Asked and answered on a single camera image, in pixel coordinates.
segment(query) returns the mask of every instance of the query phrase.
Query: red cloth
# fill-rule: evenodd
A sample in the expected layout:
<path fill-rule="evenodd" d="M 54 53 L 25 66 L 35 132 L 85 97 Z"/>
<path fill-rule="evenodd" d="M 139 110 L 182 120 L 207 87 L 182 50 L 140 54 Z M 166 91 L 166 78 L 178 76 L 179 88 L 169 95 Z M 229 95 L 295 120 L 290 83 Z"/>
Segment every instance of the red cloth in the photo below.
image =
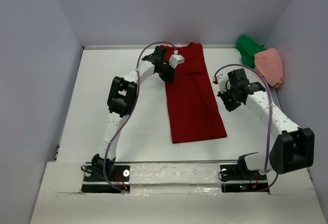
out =
<path fill-rule="evenodd" d="M 168 60 L 174 50 L 172 47 L 165 48 L 168 49 Z M 190 43 L 177 49 L 185 60 L 177 67 L 174 82 L 165 85 L 172 142 L 176 144 L 226 137 L 202 45 Z"/>

